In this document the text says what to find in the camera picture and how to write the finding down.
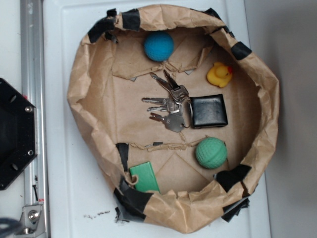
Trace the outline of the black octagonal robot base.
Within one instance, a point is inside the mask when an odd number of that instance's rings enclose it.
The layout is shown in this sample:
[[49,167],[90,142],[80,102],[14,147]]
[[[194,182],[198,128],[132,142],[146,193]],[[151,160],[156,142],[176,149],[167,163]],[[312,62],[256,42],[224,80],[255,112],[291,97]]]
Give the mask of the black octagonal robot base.
[[6,190],[37,156],[36,108],[0,79],[0,189]]

